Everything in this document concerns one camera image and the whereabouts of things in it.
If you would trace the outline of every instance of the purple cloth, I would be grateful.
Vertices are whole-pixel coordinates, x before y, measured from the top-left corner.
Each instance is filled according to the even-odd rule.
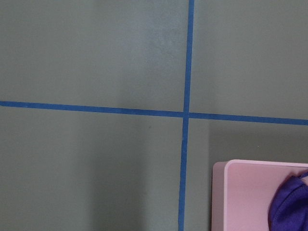
[[[291,177],[277,191],[269,209],[270,231],[308,231],[308,186]]]

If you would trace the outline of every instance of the pink plastic bin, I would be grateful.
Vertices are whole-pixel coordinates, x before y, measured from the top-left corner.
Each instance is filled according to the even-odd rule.
[[[213,167],[212,231],[269,231],[268,212],[281,184],[308,164],[231,160]]]

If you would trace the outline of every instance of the gray floor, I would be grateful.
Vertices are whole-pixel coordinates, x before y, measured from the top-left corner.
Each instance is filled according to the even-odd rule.
[[[308,2],[196,0],[191,112],[308,119]],[[0,3],[0,100],[182,111],[188,1]],[[176,231],[182,119],[0,107],[0,230]],[[308,127],[190,119],[185,230],[211,168],[308,163]]]

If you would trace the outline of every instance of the blue tape line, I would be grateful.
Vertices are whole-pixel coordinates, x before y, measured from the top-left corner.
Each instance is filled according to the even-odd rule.
[[[308,126],[307,119],[289,119],[289,118],[259,117],[259,116],[246,116],[246,115],[237,116],[237,115],[206,114],[206,113],[193,113],[193,112],[189,113],[189,118]]]
[[[26,103],[26,102],[13,102],[13,101],[0,101],[0,106],[183,118],[183,112],[127,109],[127,108],[113,108],[113,107],[92,107],[92,106],[78,106],[78,105],[65,105],[65,104],[50,104],[50,103]]]
[[[164,117],[177,117],[177,118],[184,118],[185,117],[184,114],[186,114],[183,112],[173,112],[173,111],[156,111],[156,110],[127,109],[127,108],[114,108],[114,107],[92,107],[92,106],[78,106],[78,105],[65,105],[65,104],[49,104],[49,103],[26,103],[26,102],[14,102],[14,101],[0,101],[0,106],[141,115],[141,116],[143,115],[164,116]],[[246,115],[237,116],[237,115],[207,114],[207,113],[195,113],[195,112],[190,112],[188,117],[191,119],[212,119],[212,120],[308,126],[308,119],[290,119],[290,118],[260,117],[260,116],[246,116]]]
[[[179,190],[179,231],[184,231],[185,218],[185,194],[186,194],[186,167],[187,167],[187,145],[189,129],[189,104],[191,91],[191,72],[192,72],[192,51],[193,51],[193,8],[194,0],[189,0],[188,5],[188,25],[187,25],[187,48],[186,48],[186,70],[185,70],[185,89],[183,106],[183,127],[182,127],[182,147],[181,147],[181,166],[180,166],[180,190]]]

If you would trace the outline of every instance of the blue painter's tape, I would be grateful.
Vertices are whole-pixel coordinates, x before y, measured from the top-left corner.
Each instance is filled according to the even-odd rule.
[[[188,124],[189,118],[183,118],[182,127],[182,148],[181,148],[181,166],[180,166],[180,192],[179,192],[179,231],[184,230],[185,218],[185,194],[186,194],[186,166],[187,166],[187,144],[188,144]]]
[[[92,106],[78,106],[78,105],[65,105],[65,104],[50,104],[50,103],[26,103],[26,102],[0,101],[0,106],[64,110],[64,111],[79,111],[79,112],[112,113],[112,114],[126,114],[126,115],[141,115],[141,116],[149,115],[149,116],[164,116],[164,117],[179,117],[179,118],[183,117],[183,112],[127,109],[127,108],[113,108],[113,107],[92,107]]]
[[[206,113],[189,113],[189,117],[193,119],[213,119],[213,120],[229,120],[243,121],[255,123],[269,124],[290,124],[290,125],[306,125],[307,119],[289,119],[289,118],[274,118],[274,117],[259,117],[259,116],[244,116],[244,115],[222,115],[222,114],[206,114]]]
[[[191,91],[191,72],[192,72],[192,51],[193,51],[193,9],[194,0],[189,0],[188,5],[188,25],[187,25],[187,47],[186,47],[186,70],[185,70],[185,89],[183,106],[183,125],[182,125],[182,147],[181,147],[181,166],[180,166],[180,190],[179,190],[179,231],[184,231],[185,218],[185,194],[186,194],[186,166],[187,166],[187,146],[188,146],[188,126],[189,126],[189,104]]]

